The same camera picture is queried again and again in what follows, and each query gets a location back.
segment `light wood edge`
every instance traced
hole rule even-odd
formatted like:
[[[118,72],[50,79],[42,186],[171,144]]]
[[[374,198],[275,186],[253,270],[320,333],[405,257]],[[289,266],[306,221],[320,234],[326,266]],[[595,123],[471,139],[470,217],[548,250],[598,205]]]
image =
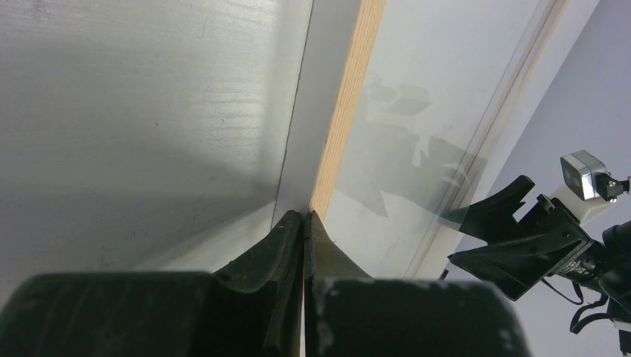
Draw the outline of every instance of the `light wood edge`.
[[[522,93],[524,85],[528,82],[530,73],[540,58],[567,4],[568,0],[550,0],[544,5],[545,11],[543,11],[542,15],[537,19],[534,30],[529,32],[531,37],[527,39],[528,42],[524,51],[519,55],[516,63],[509,65],[513,70],[507,73],[507,77],[502,81],[505,84],[501,87],[500,91],[496,92],[495,97],[491,100],[495,102],[495,105],[493,105],[489,115],[483,118],[484,124],[481,126],[482,131],[476,133],[475,136],[477,138],[474,138],[472,141],[473,145],[470,145],[467,149],[467,151],[471,152],[473,155],[470,156],[471,159],[468,162],[461,163],[464,168],[464,175],[457,180],[458,184],[454,185],[456,188],[445,195],[443,202],[441,202],[441,207],[459,207],[467,197],[467,194],[462,190],[462,188],[465,190],[468,188],[468,184],[466,184],[465,180],[475,181],[479,179],[479,177],[476,178],[474,176],[480,175],[481,173],[472,171],[475,171],[473,168],[476,167],[476,164],[479,164],[480,158],[486,157],[483,151],[486,149],[485,144],[488,144],[487,139],[489,139],[489,133],[494,126],[503,126],[510,119],[510,113],[513,111],[516,100]],[[445,227],[438,222],[438,218],[436,217],[430,229],[427,230],[419,250],[412,259],[410,268],[406,272],[407,277],[419,277],[419,270],[425,263],[426,258],[429,257],[432,244],[443,230],[445,230]]]
[[[385,0],[361,0],[327,140],[309,204],[324,220],[355,117]]]

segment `robotic arm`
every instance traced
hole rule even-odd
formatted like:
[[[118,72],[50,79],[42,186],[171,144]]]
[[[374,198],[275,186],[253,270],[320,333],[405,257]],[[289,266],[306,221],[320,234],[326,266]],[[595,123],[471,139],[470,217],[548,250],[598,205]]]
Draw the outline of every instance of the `robotic arm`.
[[[602,214],[618,196],[630,191],[631,178],[615,180],[605,165],[581,150],[561,158],[565,185],[551,198],[537,203],[518,222],[513,215],[534,187],[527,176],[518,177],[497,194],[445,213],[444,219],[461,221],[459,231],[488,244],[449,256],[456,266],[495,284],[511,300],[517,300],[546,277],[570,280],[583,305],[581,287],[601,294],[600,300],[578,309],[570,331],[610,319],[620,330],[621,351],[631,356],[631,221],[603,232],[603,243],[580,227]],[[607,305],[606,312],[581,318],[589,309]]]

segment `gray wall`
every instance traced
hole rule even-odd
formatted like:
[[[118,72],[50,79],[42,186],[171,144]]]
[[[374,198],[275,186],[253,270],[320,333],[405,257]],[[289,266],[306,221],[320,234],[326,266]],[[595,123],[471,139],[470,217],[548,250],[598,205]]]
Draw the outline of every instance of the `gray wall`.
[[[531,122],[523,132],[491,193],[519,174],[536,183],[528,209],[539,193],[563,183],[559,157],[586,149],[600,158],[613,176],[631,175],[631,1],[603,0],[568,55]],[[595,239],[615,224],[631,219],[631,197],[623,196],[586,231]],[[465,237],[458,250],[477,246]],[[450,266],[450,278],[471,278]],[[571,296],[567,281],[553,279]],[[588,300],[598,297],[587,295]],[[542,284],[515,303],[534,356],[619,356],[618,333],[609,321],[589,325],[580,335],[568,331],[576,310]]]
[[[310,10],[0,1],[0,304],[41,271],[216,268],[263,237]]]

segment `glossy white surface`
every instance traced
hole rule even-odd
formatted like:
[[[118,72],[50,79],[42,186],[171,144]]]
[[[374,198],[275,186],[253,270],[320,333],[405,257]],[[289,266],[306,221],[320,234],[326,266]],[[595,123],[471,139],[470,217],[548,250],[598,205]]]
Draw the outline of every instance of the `glossy white surface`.
[[[262,238],[310,10],[0,2],[0,303],[42,271],[215,269]]]
[[[387,3],[325,222],[369,274],[410,274],[538,3]]]

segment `gray panel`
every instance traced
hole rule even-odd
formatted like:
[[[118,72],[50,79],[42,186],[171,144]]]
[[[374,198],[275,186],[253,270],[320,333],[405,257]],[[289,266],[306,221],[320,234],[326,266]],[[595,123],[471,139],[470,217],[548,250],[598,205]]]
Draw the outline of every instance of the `gray panel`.
[[[263,237],[310,10],[0,2],[0,303],[39,271],[150,268],[213,232]]]

